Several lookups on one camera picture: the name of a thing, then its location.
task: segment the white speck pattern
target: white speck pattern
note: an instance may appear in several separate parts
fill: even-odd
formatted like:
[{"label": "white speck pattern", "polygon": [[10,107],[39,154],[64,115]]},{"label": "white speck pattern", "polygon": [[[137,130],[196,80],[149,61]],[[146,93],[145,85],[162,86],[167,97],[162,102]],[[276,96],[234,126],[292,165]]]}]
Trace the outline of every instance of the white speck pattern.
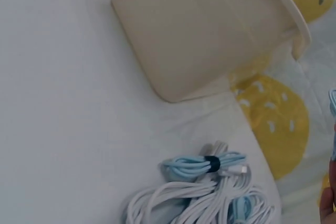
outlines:
[{"label": "white speck pattern", "polygon": [[244,93],[244,91],[242,90],[242,89],[236,89],[235,90],[235,95],[237,96],[237,95],[240,95],[240,94],[242,94],[242,93]]},{"label": "white speck pattern", "polygon": [[250,102],[247,101],[246,99],[241,99],[241,100],[239,101],[239,104],[241,104],[241,105],[245,105],[245,106],[247,106],[247,107],[250,107]]},{"label": "white speck pattern", "polygon": [[290,130],[290,132],[293,132],[294,128],[295,128],[294,121],[290,120],[290,122],[289,122],[289,130]]},{"label": "white speck pattern", "polygon": [[287,100],[288,100],[288,97],[287,97],[286,93],[282,93],[281,96],[282,96],[282,99],[283,99],[284,101],[287,101]]},{"label": "white speck pattern", "polygon": [[275,104],[272,103],[272,102],[266,102],[265,107],[270,108],[270,109],[275,109],[276,108]]},{"label": "white speck pattern", "polygon": [[255,82],[253,83],[253,85],[255,85],[255,86],[258,87],[260,93],[263,93],[263,91],[264,91],[264,86],[262,85],[262,83],[261,83],[260,81],[255,81]]},{"label": "white speck pattern", "polygon": [[275,131],[275,123],[273,121],[267,121],[268,125],[269,125],[269,130],[271,133],[274,133]]}]

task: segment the beige plastic cup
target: beige plastic cup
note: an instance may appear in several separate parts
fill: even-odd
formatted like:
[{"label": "beige plastic cup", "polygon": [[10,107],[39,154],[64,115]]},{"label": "beige plastic cup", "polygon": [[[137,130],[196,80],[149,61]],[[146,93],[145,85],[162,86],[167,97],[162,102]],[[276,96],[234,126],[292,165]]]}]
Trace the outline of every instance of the beige plastic cup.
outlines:
[{"label": "beige plastic cup", "polygon": [[229,89],[227,74],[293,39],[311,43],[292,0],[112,0],[157,94],[169,102]]}]

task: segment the yellow circle pattern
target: yellow circle pattern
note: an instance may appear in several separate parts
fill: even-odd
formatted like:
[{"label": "yellow circle pattern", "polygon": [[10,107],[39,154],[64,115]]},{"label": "yellow circle pattern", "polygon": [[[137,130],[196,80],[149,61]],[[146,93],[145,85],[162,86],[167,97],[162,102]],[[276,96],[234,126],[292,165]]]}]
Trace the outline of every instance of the yellow circle pattern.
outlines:
[{"label": "yellow circle pattern", "polygon": [[261,74],[232,90],[274,178],[291,173],[301,162],[308,142],[309,118],[302,99],[284,84]]}]

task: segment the coiled cable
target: coiled cable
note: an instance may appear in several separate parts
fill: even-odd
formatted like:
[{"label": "coiled cable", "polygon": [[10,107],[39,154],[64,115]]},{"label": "coiled cable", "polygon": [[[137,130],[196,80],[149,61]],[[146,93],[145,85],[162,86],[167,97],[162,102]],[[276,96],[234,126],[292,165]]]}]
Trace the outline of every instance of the coiled cable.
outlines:
[{"label": "coiled cable", "polygon": [[[227,144],[221,142],[209,154],[220,160],[218,172],[207,173],[211,164],[200,157],[179,157],[165,162],[172,174],[196,180],[169,182],[137,193],[127,206],[126,224],[153,224],[153,208],[170,199],[190,199],[170,224],[269,224],[275,209],[268,205],[261,188],[252,184],[246,157],[228,152]],[[230,170],[237,166],[240,169]]]}]

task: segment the white fabric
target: white fabric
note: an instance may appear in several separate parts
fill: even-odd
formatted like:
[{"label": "white fabric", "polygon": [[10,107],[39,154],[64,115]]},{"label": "white fabric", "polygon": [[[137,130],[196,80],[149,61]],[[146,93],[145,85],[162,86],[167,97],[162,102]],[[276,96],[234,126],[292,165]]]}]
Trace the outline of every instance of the white fabric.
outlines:
[{"label": "white fabric", "polygon": [[216,140],[248,154],[279,223],[275,183],[230,93],[160,100],[109,0],[0,3],[1,223],[118,223],[127,196],[162,182],[160,161]]}]

